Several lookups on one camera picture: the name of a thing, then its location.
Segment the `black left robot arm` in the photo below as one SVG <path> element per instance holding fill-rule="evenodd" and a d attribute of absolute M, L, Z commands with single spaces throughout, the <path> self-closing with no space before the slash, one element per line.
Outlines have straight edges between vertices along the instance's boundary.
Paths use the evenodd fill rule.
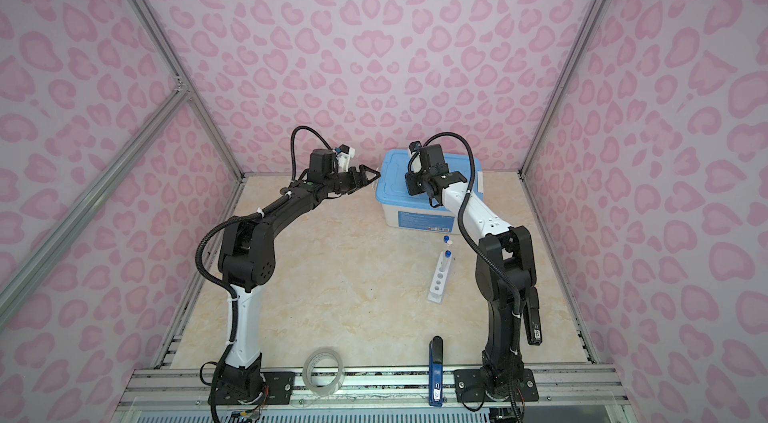
<path fill-rule="evenodd" d="M 229 304 L 225 348 L 207 384 L 214 421 L 219 420 L 219 405 L 263 405 L 268 400 L 259 329 L 263 289 L 276 269 L 276 238 L 322 202 L 353 194 L 381 177 L 365 164 L 351 164 L 353 148 L 333 147 L 307 125 L 292 130 L 289 151 L 291 178 L 279 198 L 215 225 L 195 250 L 198 273 L 226 291 Z"/>

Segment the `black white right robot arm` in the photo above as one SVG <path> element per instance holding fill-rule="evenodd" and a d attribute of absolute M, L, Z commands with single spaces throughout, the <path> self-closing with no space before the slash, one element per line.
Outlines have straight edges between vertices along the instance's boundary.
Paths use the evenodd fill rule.
<path fill-rule="evenodd" d="M 449 167 L 440 138 L 453 138 L 466 150 L 466 175 Z M 525 364 L 521 337 L 531 346 L 543 341 L 533 240 L 524 226 L 498 216 L 475 191 L 477 169 L 468 141 L 441 132 L 408 146 L 405 184 L 411 196 L 424 194 L 434 208 L 455 216 L 459 234 L 476 256 L 475 281 L 488 308 L 488 337 L 479 370 L 483 399 L 507 401 L 523 416 Z"/>

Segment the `white plastic storage box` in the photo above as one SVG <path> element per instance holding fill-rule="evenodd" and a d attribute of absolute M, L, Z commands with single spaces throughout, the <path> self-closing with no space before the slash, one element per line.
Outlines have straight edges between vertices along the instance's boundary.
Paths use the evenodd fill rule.
<path fill-rule="evenodd" d="M 457 217 L 449 211 L 383 206 L 386 223 L 395 228 L 459 234 Z"/>

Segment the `white test tube rack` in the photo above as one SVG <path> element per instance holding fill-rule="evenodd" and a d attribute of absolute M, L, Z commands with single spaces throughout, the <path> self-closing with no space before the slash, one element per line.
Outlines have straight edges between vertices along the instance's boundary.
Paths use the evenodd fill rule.
<path fill-rule="evenodd" d="M 443 301 L 447 278 L 453 261 L 453 253 L 450 260 L 444 259 L 443 253 L 445 251 L 441 252 L 437 259 L 431 283 L 428 287 L 427 300 L 436 304 L 441 304 Z"/>

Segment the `blue black stapler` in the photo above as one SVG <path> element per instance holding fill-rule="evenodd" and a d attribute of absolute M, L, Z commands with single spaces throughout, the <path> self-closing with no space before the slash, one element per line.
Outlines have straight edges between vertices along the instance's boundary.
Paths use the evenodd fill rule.
<path fill-rule="evenodd" d="M 434 336 L 429 343 L 428 383 L 428 404 L 432 407 L 442 407 L 444 402 L 443 339 L 440 336 Z"/>

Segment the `clear tape roll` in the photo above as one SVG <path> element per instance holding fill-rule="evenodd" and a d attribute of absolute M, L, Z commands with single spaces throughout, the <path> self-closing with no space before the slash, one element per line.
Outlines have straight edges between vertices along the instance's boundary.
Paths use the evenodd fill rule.
<path fill-rule="evenodd" d="M 341 389 L 346 371 L 341 355 L 333 348 L 322 347 L 305 360 L 301 376 L 304 387 L 310 393 L 324 398 Z"/>

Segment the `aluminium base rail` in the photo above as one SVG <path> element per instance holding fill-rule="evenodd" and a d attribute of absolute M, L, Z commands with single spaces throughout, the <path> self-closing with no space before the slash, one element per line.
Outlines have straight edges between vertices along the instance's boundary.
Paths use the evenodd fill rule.
<path fill-rule="evenodd" d="M 481 396 L 465 367 L 448 366 L 441 406 L 428 403 L 425 366 L 349 367 L 342 385 L 320 396 L 299 369 L 279 368 L 264 405 L 218 406 L 223 422 L 634 422 L 617 371 L 605 364 L 534 364 L 515 403 Z M 209 389 L 197 370 L 140 370 L 130 379 L 115 422 L 208 422 Z"/>

